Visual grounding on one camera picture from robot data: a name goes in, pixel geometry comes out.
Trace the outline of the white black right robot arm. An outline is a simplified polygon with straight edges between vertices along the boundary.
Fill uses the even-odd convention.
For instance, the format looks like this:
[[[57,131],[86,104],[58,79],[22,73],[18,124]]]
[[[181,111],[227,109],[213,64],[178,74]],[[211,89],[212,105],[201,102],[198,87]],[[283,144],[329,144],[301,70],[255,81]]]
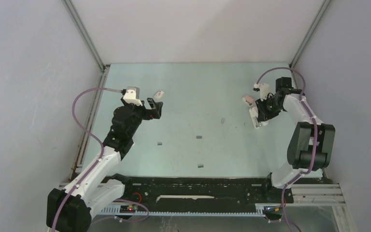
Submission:
[[[290,188],[310,172],[328,167],[335,127],[316,116],[303,90],[292,87],[290,77],[276,79],[274,93],[270,92],[267,84],[254,84],[253,90],[260,93],[250,110],[256,128],[267,125],[281,112],[288,113],[295,124],[286,163],[270,174],[271,183],[261,190],[264,200],[274,202],[281,196],[280,189]]]

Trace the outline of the white stapler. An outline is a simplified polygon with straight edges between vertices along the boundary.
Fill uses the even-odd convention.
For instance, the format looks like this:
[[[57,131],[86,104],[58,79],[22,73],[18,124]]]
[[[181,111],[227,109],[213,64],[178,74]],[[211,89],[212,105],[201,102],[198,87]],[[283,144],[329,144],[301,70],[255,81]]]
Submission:
[[[257,128],[260,128],[262,126],[261,122],[259,122],[258,120],[258,109],[256,106],[254,107],[251,107],[249,109],[249,115],[250,115],[250,118],[253,122],[253,125],[254,127],[257,129]]]

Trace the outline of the pink stapler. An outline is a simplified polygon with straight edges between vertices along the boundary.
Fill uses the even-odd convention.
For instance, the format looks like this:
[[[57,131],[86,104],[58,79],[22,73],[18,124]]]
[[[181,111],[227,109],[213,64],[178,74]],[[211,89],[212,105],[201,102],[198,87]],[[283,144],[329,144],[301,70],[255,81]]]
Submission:
[[[242,100],[249,107],[252,107],[255,104],[255,100],[249,95],[242,97]]]

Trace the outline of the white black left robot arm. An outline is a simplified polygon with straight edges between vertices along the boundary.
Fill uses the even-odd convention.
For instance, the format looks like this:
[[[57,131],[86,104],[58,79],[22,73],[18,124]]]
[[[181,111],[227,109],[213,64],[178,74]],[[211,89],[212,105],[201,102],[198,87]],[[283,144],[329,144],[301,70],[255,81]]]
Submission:
[[[53,232],[86,232],[93,218],[116,199],[128,201],[133,187],[112,178],[100,183],[134,145],[133,136],[144,120],[159,119],[163,102],[148,98],[150,108],[122,101],[114,110],[110,130],[90,164],[63,189],[48,194],[46,224]]]

